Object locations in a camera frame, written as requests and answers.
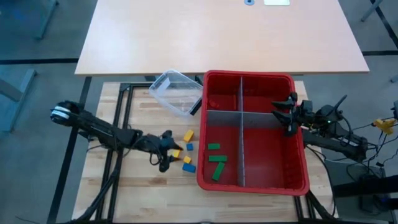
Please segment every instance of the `clear plastic container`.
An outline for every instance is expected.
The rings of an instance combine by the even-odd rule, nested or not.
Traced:
[[[167,70],[149,87],[149,93],[164,107],[190,115],[200,102],[203,87],[176,70]]]

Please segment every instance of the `wooden table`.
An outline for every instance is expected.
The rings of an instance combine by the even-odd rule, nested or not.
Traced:
[[[365,73],[338,0],[98,0],[77,75]]]
[[[105,83],[97,117],[112,123],[120,83]],[[303,82],[295,82],[299,101],[307,99]],[[183,151],[197,163],[200,113],[191,119],[173,115],[150,96],[147,89],[134,90],[130,125],[145,133],[173,131],[177,143],[188,129],[195,132],[194,151]],[[73,217],[79,217],[100,190],[106,150],[97,148],[87,153]],[[325,208],[333,210],[331,188],[322,163],[309,150],[305,151],[310,188]],[[131,151],[123,159],[114,222],[295,222],[293,197],[282,195],[210,192],[202,190],[195,174],[182,170],[182,161],[171,163],[162,174],[149,164],[149,155]]]

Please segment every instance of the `yellow tool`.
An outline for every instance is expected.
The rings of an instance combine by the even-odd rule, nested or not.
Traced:
[[[397,122],[396,119],[386,119],[381,120],[377,119],[373,122],[373,125],[378,127],[381,131],[383,131],[386,135],[390,135],[394,132],[393,125]]]

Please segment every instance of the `yellow block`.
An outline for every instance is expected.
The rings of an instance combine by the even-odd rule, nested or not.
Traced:
[[[172,152],[172,156],[178,158],[180,156],[180,152],[181,151],[174,149],[173,152]]]
[[[191,162],[191,158],[189,156],[185,156],[184,157],[184,163],[190,163]]]
[[[394,132],[393,130],[393,125],[396,123],[396,119],[387,119],[387,120],[381,120],[377,119],[373,122],[373,124],[378,127],[380,130],[385,132],[386,135],[390,135]]]
[[[192,136],[193,136],[193,131],[188,130],[184,135],[184,141],[186,141],[186,142],[191,141]]]

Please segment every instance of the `toy block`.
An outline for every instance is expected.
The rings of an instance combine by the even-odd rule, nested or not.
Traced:
[[[193,131],[192,130],[188,130],[185,135],[184,135],[184,141],[186,142],[190,142],[193,136]]]
[[[185,171],[191,172],[191,173],[195,173],[196,169],[197,168],[194,165],[191,165],[191,164],[184,164],[182,166],[182,170],[185,170]]]
[[[220,178],[221,172],[224,169],[224,166],[225,166],[224,162],[219,162],[218,163],[217,168],[214,171],[214,174],[213,174],[213,177],[212,177],[213,180],[218,181],[218,179]]]
[[[180,150],[174,149],[173,152],[172,152],[172,156],[178,158],[180,156],[180,152],[181,152]]]
[[[216,149],[220,149],[220,144],[218,143],[211,143],[208,145],[209,150],[216,150]]]
[[[193,151],[193,144],[192,143],[188,143],[187,144],[187,151]]]
[[[226,162],[226,156],[209,156],[209,162]]]
[[[190,163],[191,162],[191,157],[189,157],[189,156],[185,156],[184,157],[184,163]]]

